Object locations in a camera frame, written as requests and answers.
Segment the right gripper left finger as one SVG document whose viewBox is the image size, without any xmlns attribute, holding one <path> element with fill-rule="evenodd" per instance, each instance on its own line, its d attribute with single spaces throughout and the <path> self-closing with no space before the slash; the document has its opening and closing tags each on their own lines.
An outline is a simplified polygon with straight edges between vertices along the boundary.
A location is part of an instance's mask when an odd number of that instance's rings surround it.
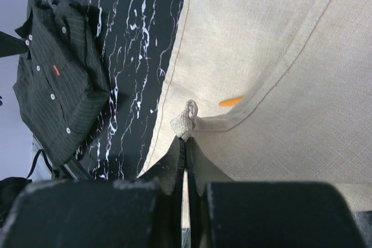
<svg viewBox="0 0 372 248">
<path fill-rule="evenodd" d="M 1 230 L 2 247 L 180 247 L 185 144 L 135 181 L 50 180 L 27 186 Z"/>
</svg>

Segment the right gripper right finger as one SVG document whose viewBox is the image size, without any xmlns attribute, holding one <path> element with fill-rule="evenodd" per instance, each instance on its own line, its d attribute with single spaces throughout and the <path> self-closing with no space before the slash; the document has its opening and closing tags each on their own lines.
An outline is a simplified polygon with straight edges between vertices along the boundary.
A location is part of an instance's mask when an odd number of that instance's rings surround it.
<svg viewBox="0 0 372 248">
<path fill-rule="evenodd" d="M 362 247 L 349 207 L 322 182 L 233 181 L 185 145 L 192 247 Z"/>
</svg>

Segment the orange plastic knife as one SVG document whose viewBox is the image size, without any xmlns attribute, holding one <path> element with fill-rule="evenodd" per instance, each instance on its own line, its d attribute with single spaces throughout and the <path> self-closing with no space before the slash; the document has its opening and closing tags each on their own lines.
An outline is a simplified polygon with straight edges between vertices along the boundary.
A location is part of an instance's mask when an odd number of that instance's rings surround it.
<svg viewBox="0 0 372 248">
<path fill-rule="evenodd" d="M 240 100 L 242 98 L 243 98 L 242 96 L 239 96 L 239 97 L 236 97 L 236 98 L 223 100 L 223 101 L 219 102 L 219 106 L 235 106 L 237 103 L 240 102 Z"/>
</svg>

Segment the beige cloth napkin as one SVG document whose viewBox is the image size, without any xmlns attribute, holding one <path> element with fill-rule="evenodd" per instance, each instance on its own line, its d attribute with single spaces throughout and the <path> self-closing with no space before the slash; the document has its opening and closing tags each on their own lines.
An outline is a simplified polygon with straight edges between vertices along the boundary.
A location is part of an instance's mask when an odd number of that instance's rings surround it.
<svg viewBox="0 0 372 248">
<path fill-rule="evenodd" d="M 140 172 L 188 100 L 192 136 L 232 179 L 328 182 L 371 210 L 371 0 L 184 0 Z"/>
</svg>

